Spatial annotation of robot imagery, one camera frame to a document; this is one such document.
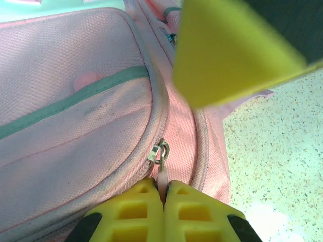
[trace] backpack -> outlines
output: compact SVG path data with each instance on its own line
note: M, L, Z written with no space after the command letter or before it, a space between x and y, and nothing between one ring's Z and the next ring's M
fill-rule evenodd
M161 139L169 180L230 202L222 120L250 97L192 110L174 89L171 0L93 2L0 24L0 241L63 241L156 177Z

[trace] yellow plastic piece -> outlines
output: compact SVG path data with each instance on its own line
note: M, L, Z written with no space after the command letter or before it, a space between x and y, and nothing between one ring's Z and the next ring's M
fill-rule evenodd
M164 242L163 205L153 179L145 179L87 214L103 215L90 242Z
M222 104L315 67L242 0L184 0L174 83L191 106Z
M240 211L192 188L172 181L164 210L167 242L240 242L227 216L245 219Z

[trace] gray stripe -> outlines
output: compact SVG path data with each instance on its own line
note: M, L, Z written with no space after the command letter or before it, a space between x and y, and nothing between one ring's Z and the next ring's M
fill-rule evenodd
M163 17L166 20L168 14L172 11L180 11L182 10L180 7L169 7L169 8L165 8L165 10L163 11Z
M28 114L15 121L1 126L0 140L46 118L63 112L64 110L78 104L79 102L101 92L104 92L112 87L115 87L116 85L122 84L132 79L148 76L148 70L145 66L134 66L119 71L111 76L104 77L94 83L87 85L86 87L83 87L78 92L63 100L52 103L31 114Z

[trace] terrazzo floor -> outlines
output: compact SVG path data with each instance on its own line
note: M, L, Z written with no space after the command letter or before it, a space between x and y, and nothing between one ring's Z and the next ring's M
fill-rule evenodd
M232 206L263 242L323 241L323 70L224 121Z

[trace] floor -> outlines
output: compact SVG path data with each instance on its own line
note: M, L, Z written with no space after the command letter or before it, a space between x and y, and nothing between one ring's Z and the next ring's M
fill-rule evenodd
M323 234L323 70L248 101L224 121L232 206L263 242Z

